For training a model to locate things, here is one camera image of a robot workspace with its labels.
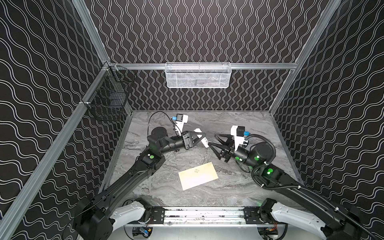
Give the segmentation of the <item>cream yellow envelope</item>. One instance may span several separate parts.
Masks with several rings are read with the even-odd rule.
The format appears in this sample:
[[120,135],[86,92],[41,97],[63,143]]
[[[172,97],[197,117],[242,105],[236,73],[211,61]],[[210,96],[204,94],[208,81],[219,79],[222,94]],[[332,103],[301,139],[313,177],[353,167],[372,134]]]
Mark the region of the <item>cream yellow envelope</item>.
[[183,191],[218,179],[217,172],[212,162],[200,165],[182,172],[179,178]]

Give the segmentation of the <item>white glue stick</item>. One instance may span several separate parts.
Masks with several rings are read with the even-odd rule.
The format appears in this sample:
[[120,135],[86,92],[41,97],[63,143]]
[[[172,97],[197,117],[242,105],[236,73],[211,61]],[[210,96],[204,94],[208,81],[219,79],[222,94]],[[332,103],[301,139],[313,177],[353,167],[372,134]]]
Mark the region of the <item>white glue stick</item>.
[[201,139],[201,143],[205,146],[205,148],[209,148],[209,141],[207,140],[206,137],[203,137],[201,135],[201,133],[202,133],[201,129],[200,128],[196,128],[194,130],[194,132],[198,133],[197,136],[198,136],[199,139]]

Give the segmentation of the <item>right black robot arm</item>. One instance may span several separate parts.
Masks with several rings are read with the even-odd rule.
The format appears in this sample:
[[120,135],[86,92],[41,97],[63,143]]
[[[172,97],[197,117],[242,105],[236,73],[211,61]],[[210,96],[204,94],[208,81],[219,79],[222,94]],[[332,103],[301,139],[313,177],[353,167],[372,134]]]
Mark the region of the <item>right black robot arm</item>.
[[235,159],[238,165],[248,168],[257,186],[284,195],[303,207],[295,210],[267,199],[258,211],[260,221],[292,225],[323,240],[359,240],[366,231],[357,208],[327,200],[273,165],[277,151],[269,139],[257,134],[243,138],[217,134],[215,138],[218,142],[208,145],[218,159]]

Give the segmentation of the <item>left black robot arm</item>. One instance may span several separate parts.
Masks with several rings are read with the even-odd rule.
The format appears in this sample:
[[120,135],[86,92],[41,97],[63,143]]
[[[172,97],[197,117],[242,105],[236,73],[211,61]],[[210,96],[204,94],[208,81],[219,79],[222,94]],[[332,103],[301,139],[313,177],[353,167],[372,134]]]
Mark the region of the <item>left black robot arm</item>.
[[148,146],[123,176],[98,195],[78,202],[73,220],[74,230],[84,240],[107,240],[114,231],[126,224],[137,222],[147,225],[152,222],[152,207],[148,202],[138,199],[124,207],[120,207],[119,202],[160,169],[166,161],[166,153],[189,150],[205,137],[205,133],[194,131],[169,137],[164,127],[154,128],[147,137]]

